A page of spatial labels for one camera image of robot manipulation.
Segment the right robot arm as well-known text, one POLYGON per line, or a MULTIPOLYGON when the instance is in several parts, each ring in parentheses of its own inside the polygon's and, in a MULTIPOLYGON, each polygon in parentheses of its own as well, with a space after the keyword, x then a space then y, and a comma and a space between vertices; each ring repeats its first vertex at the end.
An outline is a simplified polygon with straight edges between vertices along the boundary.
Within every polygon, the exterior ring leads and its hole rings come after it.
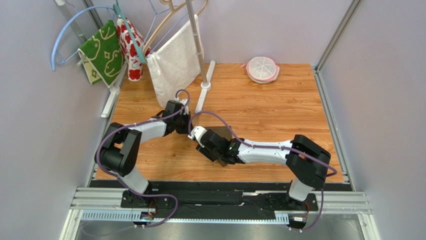
POLYGON ((190 138, 197 142, 200 153, 223 166, 251 163, 287 166, 295 176, 286 194, 289 202, 303 202, 312 190, 325 186, 331 154, 304 135, 297 134, 292 140, 281 142, 228 140, 211 129, 196 126, 190 138))

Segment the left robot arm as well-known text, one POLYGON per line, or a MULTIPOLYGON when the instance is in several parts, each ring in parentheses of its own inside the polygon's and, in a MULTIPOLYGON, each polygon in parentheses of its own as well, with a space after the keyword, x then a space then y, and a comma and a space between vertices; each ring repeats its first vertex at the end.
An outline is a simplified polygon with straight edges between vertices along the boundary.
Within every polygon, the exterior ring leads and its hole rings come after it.
POLYGON ((173 132, 187 135, 191 125, 188 105, 189 99, 170 100, 164 110, 149 120, 128 125, 111 123, 95 152, 94 161, 130 192, 147 197, 152 185, 136 167, 140 145, 173 132))

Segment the brown cloth napkin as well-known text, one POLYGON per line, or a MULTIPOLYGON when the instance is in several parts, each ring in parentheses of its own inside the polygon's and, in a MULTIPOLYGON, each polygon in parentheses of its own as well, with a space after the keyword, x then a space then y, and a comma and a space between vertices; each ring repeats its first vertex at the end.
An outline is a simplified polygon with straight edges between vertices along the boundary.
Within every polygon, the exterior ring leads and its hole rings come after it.
MULTIPOLYGON (((231 134, 231 132, 226 126, 213 126, 213 127, 210 127, 209 129, 215 132, 216 134, 218 134, 220 137, 227 139, 228 141, 230 141, 233 138, 233 135, 231 134)), ((218 158, 216 162, 218 162, 222 167, 225 167, 228 165, 228 163, 224 162, 220 158, 218 158)))

